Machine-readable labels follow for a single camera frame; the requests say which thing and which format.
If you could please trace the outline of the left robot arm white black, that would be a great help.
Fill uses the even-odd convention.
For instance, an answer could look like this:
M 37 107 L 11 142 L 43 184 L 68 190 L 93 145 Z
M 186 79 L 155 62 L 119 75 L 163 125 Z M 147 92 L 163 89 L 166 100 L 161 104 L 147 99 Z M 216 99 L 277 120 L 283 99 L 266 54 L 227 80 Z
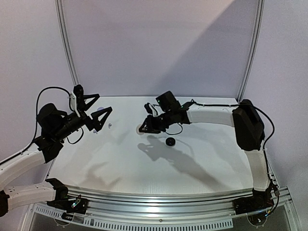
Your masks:
M 53 103 L 44 105 L 37 114 L 36 121 L 41 127 L 41 135 L 34 138 L 24 149 L 9 156 L 0 163 L 0 215 L 6 215 L 17 207 L 37 202 L 64 210 L 66 213 L 85 214 L 88 200 L 81 195 L 68 195 L 68 188 L 56 178 L 27 186 L 9 184 L 29 170 L 54 160 L 64 146 L 64 140 L 73 132 L 86 126 L 89 131 L 100 131 L 112 107 L 103 108 L 90 115 L 86 111 L 99 99 L 99 94 L 71 95 L 73 112 L 68 114 L 58 110 Z

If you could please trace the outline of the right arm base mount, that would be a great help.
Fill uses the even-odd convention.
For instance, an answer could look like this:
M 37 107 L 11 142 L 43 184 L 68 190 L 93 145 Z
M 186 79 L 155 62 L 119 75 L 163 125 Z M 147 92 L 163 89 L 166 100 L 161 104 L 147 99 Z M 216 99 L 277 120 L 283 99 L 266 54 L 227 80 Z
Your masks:
M 259 211 L 274 205 L 273 199 L 265 192 L 252 196 L 240 197 L 232 201 L 232 206 L 237 215 Z

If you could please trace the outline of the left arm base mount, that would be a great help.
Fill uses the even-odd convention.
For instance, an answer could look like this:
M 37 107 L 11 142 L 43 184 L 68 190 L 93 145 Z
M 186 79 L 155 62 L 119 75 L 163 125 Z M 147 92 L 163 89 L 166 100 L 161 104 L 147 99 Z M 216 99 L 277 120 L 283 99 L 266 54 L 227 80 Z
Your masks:
M 47 202 L 47 205 L 56 209 L 63 210 L 61 219 L 72 221 L 75 214 L 85 215 L 88 209 L 89 200 L 78 196 L 64 196 L 61 199 L 55 199 Z

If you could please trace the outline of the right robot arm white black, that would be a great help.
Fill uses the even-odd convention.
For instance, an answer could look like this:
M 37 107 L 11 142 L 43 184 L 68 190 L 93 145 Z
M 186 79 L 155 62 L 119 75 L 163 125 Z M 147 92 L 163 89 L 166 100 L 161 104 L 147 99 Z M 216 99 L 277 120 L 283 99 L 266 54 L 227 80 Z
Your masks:
M 267 203 L 264 193 L 270 186 L 269 167 L 265 154 L 265 125 L 259 116 L 260 110 L 250 100 L 237 104 L 204 104 L 194 100 L 180 104 L 172 92 L 167 91 L 156 98 L 163 111 L 147 103 L 144 108 L 148 116 L 137 127 L 139 134 L 159 134 L 173 124 L 218 124 L 234 128 L 238 146 L 245 152 L 250 165 L 253 190 L 258 191 L 249 198 L 249 206 L 259 210 Z

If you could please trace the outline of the pink earbud charging case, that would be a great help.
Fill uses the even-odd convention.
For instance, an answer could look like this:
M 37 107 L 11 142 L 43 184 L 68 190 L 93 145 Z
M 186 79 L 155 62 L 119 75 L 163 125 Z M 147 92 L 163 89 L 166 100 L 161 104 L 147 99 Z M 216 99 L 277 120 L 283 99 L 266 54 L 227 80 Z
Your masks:
M 141 130 L 141 124 L 137 125 L 137 127 L 136 127 L 136 133 L 137 133 L 138 135 L 143 135 L 143 134 L 144 134 L 144 132 Z

